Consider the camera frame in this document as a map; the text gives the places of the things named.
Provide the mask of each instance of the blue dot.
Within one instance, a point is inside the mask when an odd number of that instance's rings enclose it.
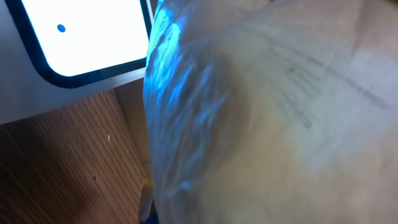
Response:
[[[58,28],[58,30],[59,30],[60,32],[65,32],[65,31],[66,31],[65,26],[63,26],[62,24],[59,24],[59,25],[57,26],[57,28]]]

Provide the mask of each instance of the smartphone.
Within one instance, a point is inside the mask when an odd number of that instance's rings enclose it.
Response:
[[[140,0],[21,1],[49,67],[59,75],[77,76],[147,55]]]

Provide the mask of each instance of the transparent plastic wrap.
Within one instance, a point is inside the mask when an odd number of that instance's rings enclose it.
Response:
[[[398,8],[164,0],[144,103],[161,223],[396,223]]]

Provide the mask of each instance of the screen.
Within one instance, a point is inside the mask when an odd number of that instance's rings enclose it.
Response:
[[[22,0],[47,63],[71,77],[145,58],[139,0]]]

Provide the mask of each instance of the black bezel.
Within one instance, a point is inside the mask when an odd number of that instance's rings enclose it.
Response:
[[[26,51],[37,73],[41,75],[49,83],[61,88],[78,88],[94,82],[111,78],[116,75],[121,75],[126,72],[144,68],[146,66],[146,58],[135,60],[120,65],[115,65],[108,68],[103,68],[93,72],[75,75],[72,77],[65,77],[53,71],[47,60],[45,59],[43,50],[39,44],[39,40],[33,30],[30,19],[27,15],[22,0],[5,0],[8,10],[14,20],[22,42],[25,45]],[[150,22],[149,9],[146,0],[140,0],[142,14],[147,29],[149,38],[152,24]]]

